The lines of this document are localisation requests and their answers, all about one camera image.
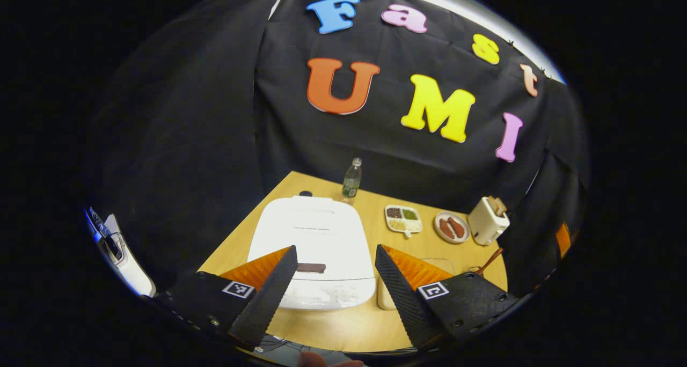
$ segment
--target wooden table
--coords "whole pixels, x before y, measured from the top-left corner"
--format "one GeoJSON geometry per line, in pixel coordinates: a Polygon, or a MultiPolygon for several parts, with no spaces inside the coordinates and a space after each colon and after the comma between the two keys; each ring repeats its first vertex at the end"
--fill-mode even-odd
{"type": "MultiPolygon", "coordinates": [[[[265,206],[278,198],[290,198],[301,191],[341,201],[341,184],[318,179],[292,171],[270,194],[239,224],[214,253],[198,269],[221,274],[246,262],[255,227],[265,206]]],[[[376,246],[383,243],[419,259],[447,259],[457,273],[469,267],[483,265],[498,249],[498,243],[481,246],[472,237],[461,244],[448,243],[437,235],[432,226],[439,211],[418,203],[403,201],[361,189],[351,202],[360,215],[368,240],[372,263],[376,246]],[[405,238],[403,233],[392,232],[386,225],[386,205],[406,205],[415,208],[422,221],[422,232],[405,238]]],[[[464,219],[466,215],[458,213],[464,219]]],[[[506,268],[500,255],[484,271],[484,277],[503,290],[508,290],[506,268]]],[[[403,329],[398,311],[385,311],[376,304],[375,294],[367,302],[336,311],[296,311],[277,309],[267,333],[307,346],[346,352],[374,352],[411,347],[403,329]]]]}

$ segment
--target blue letter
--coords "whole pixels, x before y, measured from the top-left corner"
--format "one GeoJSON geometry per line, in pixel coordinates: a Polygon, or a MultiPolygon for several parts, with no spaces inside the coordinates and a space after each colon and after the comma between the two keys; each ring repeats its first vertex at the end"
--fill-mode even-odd
{"type": "Polygon", "coordinates": [[[314,10],[322,26],[319,28],[320,34],[336,32],[337,30],[348,29],[353,26],[351,20],[345,20],[341,15],[348,18],[355,17],[355,9],[351,3],[358,3],[360,0],[322,0],[308,5],[307,10],[314,10]]]}

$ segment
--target white toaster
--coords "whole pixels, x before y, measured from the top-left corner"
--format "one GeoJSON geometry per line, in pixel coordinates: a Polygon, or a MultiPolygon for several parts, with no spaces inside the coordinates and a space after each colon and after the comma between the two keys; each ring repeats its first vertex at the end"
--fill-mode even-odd
{"type": "Polygon", "coordinates": [[[496,238],[510,226],[506,213],[503,213],[503,216],[497,216],[487,199],[483,196],[468,215],[468,225],[470,225],[474,242],[485,246],[496,241],[496,238]]]}

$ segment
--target plastic water bottle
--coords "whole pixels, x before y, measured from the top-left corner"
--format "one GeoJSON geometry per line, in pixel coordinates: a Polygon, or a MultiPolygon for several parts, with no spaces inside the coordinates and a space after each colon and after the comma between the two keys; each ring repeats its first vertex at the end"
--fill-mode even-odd
{"type": "Polygon", "coordinates": [[[343,179],[343,189],[341,193],[345,198],[353,198],[358,193],[360,187],[360,178],[363,176],[363,171],[360,165],[363,164],[362,159],[353,159],[353,164],[346,171],[346,176],[343,179]]]}

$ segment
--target white backdrop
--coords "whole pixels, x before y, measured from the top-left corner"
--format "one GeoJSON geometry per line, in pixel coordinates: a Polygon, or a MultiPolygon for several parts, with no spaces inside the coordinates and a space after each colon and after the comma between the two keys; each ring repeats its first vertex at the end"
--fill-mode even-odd
{"type": "Polygon", "coordinates": [[[539,49],[532,41],[530,41],[525,34],[523,34],[517,27],[513,26],[503,18],[499,17],[495,12],[489,10],[475,0],[423,0],[434,5],[441,6],[444,9],[461,15],[462,17],[473,20],[473,22],[482,25],[499,35],[506,41],[513,41],[515,47],[520,50],[525,56],[529,57],[536,66],[540,69],[545,69],[547,76],[556,79],[561,83],[565,83],[564,79],[558,72],[558,68],[552,61],[545,56],[544,52],[539,49]]]}

